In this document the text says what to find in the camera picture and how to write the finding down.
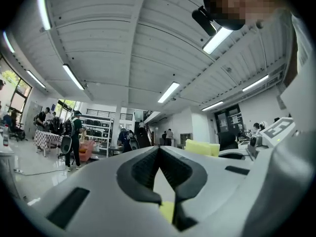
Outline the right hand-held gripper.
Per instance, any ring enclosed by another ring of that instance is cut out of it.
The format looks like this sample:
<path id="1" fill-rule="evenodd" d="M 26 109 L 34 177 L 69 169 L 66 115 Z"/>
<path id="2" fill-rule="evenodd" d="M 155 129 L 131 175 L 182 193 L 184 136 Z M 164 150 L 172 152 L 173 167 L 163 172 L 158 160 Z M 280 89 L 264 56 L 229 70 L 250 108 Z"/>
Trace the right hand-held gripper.
<path id="1" fill-rule="evenodd" d="M 313 237 L 315 235 L 315 122 L 279 143 L 263 174 L 250 172 L 222 207 L 197 226 L 199 237 Z M 246 160 L 245 149 L 218 157 Z"/>

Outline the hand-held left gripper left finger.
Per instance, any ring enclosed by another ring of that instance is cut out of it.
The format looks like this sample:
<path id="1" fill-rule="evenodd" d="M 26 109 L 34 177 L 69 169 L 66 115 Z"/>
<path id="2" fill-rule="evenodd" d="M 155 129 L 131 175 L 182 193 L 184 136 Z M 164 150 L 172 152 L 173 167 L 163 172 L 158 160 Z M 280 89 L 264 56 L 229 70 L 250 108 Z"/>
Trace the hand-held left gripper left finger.
<path id="1" fill-rule="evenodd" d="M 135 201 L 118 184 L 125 162 L 145 157 L 148 147 L 89 163 L 48 190 L 31 207 L 33 223 L 57 237 L 174 237 L 179 234 L 159 205 Z"/>

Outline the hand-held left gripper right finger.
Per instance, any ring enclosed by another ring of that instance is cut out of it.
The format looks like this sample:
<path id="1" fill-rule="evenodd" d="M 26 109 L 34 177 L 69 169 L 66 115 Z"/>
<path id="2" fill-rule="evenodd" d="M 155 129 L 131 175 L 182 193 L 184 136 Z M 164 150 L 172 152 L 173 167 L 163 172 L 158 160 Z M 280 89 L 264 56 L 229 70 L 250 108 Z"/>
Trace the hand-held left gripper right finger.
<path id="1" fill-rule="evenodd" d="M 161 237 L 244 237 L 264 183 L 270 149 L 255 161 L 204 156 L 161 146 L 160 159 L 181 181 L 174 189 L 175 223 Z"/>

